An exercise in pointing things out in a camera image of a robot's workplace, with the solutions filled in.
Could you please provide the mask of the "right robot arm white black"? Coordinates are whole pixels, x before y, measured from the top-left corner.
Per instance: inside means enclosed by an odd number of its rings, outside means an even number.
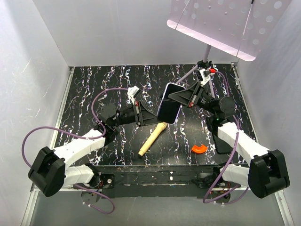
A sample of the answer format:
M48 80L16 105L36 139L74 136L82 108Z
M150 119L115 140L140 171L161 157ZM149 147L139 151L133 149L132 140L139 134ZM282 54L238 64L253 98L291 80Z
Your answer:
M232 151L226 163L214 167L213 174L196 183L210 184L210 189L228 183L251 189L258 198L264 198L290 186L284 154L271 151L251 139L239 127L235 114L235 101L230 96L211 97L200 82L189 88L172 92L168 98L185 107L198 106L212 113L206 119L217 147L229 146Z

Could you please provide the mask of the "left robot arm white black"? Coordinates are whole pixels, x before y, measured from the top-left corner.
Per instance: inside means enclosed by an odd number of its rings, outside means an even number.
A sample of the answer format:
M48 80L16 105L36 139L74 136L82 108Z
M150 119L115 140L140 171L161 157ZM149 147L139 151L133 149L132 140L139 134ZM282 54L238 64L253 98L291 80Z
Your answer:
M83 139L75 139L55 149L46 146L38 152L28 177L46 197L74 184L98 187L101 172L95 166L90 163L73 166L73 163L111 143L119 134L117 127L120 125L136 123L138 126L148 126L159 122L141 101L135 101L121 111L114 104L106 104L100 110L98 119L102 125L93 127Z

